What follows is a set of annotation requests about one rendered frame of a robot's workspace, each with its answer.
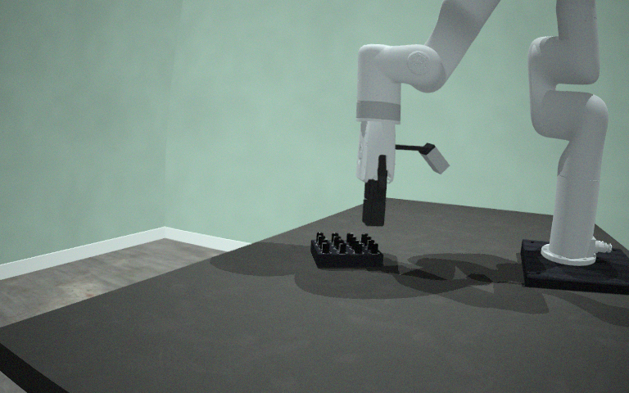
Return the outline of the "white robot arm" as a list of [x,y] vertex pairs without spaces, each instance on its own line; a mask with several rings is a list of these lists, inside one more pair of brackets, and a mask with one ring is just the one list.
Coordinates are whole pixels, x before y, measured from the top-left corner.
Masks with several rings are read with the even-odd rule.
[[[401,83],[423,93],[440,89],[500,0],[443,0],[424,45],[368,44],[358,52],[356,118],[400,121]],[[600,76],[595,0],[557,0],[559,36],[535,39],[527,70],[533,128],[569,141],[558,164],[550,244],[541,254],[559,264],[593,264],[612,245],[593,236],[609,113],[591,93],[557,84],[593,84]],[[445,71],[445,72],[444,72]]]

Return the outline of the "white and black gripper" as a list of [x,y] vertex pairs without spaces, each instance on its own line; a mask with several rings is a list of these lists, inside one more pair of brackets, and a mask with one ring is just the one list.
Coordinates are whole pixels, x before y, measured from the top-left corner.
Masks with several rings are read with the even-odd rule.
[[372,118],[356,118],[356,121],[361,125],[355,174],[365,182],[362,222],[366,226],[382,227],[387,183],[393,181],[395,172],[395,124],[400,121]]

